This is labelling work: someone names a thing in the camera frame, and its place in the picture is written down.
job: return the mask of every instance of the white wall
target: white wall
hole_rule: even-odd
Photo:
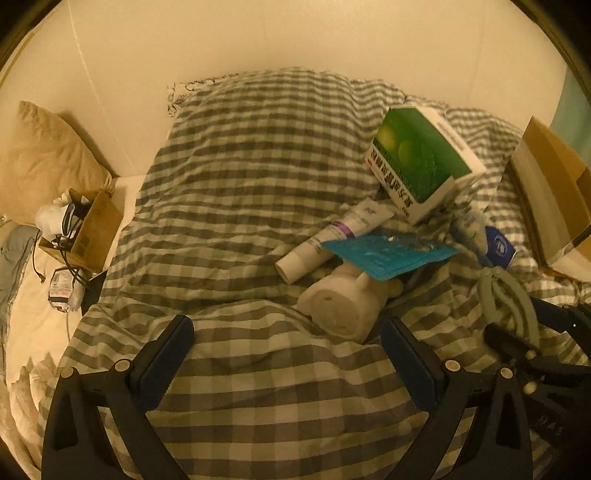
[[[0,148],[27,99],[65,113],[114,173],[142,174],[171,126],[169,83],[294,65],[521,128],[552,121],[566,72],[509,0],[64,0],[0,86]]]

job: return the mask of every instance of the cardboard box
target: cardboard box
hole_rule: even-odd
[[[425,107],[388,111],[365,162],[412,224],[486,171],[452,126]]]
[[[92,201],[92,205],[82,222],[72,250],[66,253],[66,258],[73,267],[100,273],[123,215],[103,191],[79,193],[70,190],[70,195],[77,202],[84,196]],[[39,247],[64,263],[60,250],[54,248],[51,242],[42,238]]]
[[[511,156],[534,257],[591,281],[591,172],[577,153],[532,118]]]

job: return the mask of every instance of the gray checkered bedsheet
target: gray checkered bedsheet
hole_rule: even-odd
[[[274,262],[367,196],[383,198],[362,156],[387,109],[437,108],[488,167],[469,197],[517,247],[511,271],[538,297],[586,301],[589,286],[540,276],[515,190],[503,175],[519,132],[477,109],[405,95],[381,81],[290,69],[242,74],[186,99],[125,228],[99,304],[83,318],[61,367],[80,372],[132,358],[177,313],[195,344],[157,411],[155,431],[197,478],[383,478],[426,420],[377,340],[327,336],[292,308],[331,261],[296,285]],[[446,235],[450,214],[422,235]],[[400,219],[387,229],[409,230]],[[463,250],[391,305],[439,357],[479,371],[495,359],[475,289],[480,267]],[[542,348],[586,358],[567,334],[542,329]],[[40,433],[50,396],[42,409]],[[440,467],[449,468],[466,415]],[[122,465],[136,475],[111,416]],[[536,472],[550,458],[535,436]]]

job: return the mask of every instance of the label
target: label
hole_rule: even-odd
[[[485,232],[486,243],[488,245],[486,257],[497,267],[509,268],[511,260],[513,260],[516,253],[515,247],[495,227],[487,225]]]

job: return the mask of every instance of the open cardboard box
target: open cardboard box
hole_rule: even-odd
[[[84,196],[92,202],[92,205],[82,222],[72,250],[66,253],[66,258],[72,267],[82,267],[93,273],[100,273],[103,271],[105,259],[123,215],[102,190],[98,192],[70,190],[70,195],[75,202],[79,202]],[[48,240],[42,238],[39,248],[57,261],[64,263],[61,251],[53,247]]]
[[[534,257],[543,270],[591,281],[591,171],[532,118],[512,157]]]

